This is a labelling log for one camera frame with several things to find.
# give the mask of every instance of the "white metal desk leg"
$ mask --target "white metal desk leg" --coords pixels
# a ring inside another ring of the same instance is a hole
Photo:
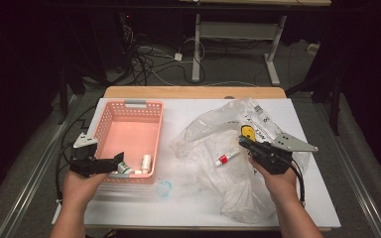
[[[281,34],[283,33],[284,24],[286,23],[287,16],[282,16],[280,19],[280,23],[275,32],[274,40],[272,42],[272,49],[269,54],[265,54],[265,64],[267,65],[268,72],[270,74],[271,82],[273,85],[280,85],[280,79],[278,78],[277,71],[275,70],[274,63],[272,60],[274,59],[275,51],[277,50],[278,44],[280,43]]]
[[[193,82],[199,82],[199,70],[200,70],[200,52],[199,52],[199,25],[200,14],[196,14],[196,22],[194,25],[194,53],[193,53],[193,66],[191,71],[191,80]]]

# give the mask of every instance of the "white bottle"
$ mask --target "white bottle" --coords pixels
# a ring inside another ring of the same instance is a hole
[[[147,174],[151,170],[151,156],[144,155],[141,162],[142,174]]]

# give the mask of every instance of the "basket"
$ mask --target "basket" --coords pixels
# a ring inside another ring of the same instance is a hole
[[[112,159],[124,152],[124,162],[134,171],[141,170],[144,155],[152,158],[147,174],[112,173],[106,181],[153,183],[157,149],[163,117],[163,102],[119,99],[104,105],[94,131],[98,140],[96,159]]]

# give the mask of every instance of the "plastic bag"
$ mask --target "plastic bag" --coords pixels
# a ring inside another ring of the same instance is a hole
[[[221,215],[253,224],[270,217],[275,205],[262,176],[248,162],[247,150],[237,142],[243,125],[254,128],[259,142],[271,142],[284,132],[255,100],[238,99],[199,115],[172,141],[171,148],[177,158],[195,161],[199,182],[220,194]],[[234,148],[240,151],[237,156],[220,167],[214,165]],[[309,154],[294,153],[294,159],[305,170]]]

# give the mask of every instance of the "person's left hand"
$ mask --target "person's left hand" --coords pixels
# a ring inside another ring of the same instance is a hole
[[[100,174],[85,178],[75,172],[68,171],[63,182],[63,207],[84,211],[98,186],[107,176],[108,174]]]

